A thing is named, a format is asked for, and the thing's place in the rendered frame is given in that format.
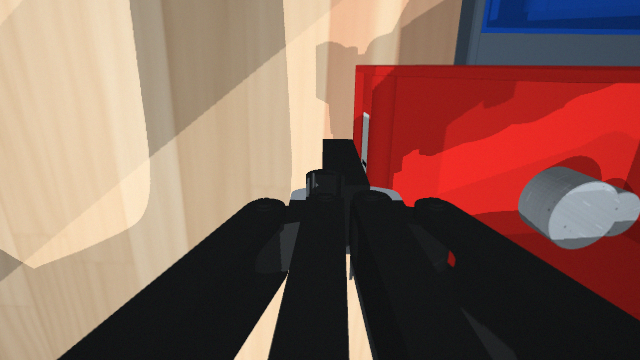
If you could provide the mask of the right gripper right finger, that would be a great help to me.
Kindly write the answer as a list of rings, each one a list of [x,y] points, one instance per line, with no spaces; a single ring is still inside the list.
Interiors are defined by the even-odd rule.
[[[337,140],[373,360],[640,360],[640,320],[448,201],[370,187]]]

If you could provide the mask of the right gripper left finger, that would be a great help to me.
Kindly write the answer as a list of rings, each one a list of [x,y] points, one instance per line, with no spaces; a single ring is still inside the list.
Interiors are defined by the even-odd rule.
[[[288,206],[249,202],[57,360],[234,360],[286,277],[267,360],[350,360],[346,196],[322,139]]]

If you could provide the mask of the dark grey shelf rack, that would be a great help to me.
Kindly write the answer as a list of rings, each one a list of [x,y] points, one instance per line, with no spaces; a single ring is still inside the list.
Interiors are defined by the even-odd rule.
[[[640,66],[640,30],[487,28],[490,0],[462,0],[454,65]]]

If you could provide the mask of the red bin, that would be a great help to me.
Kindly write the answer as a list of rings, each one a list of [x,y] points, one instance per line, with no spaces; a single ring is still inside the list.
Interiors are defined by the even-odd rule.
[[[558,166],[640,199],[640,66],[356,65],[353,142],[370,187],[448,201],[640,320],[640,214],[564,249],[518,212]]]

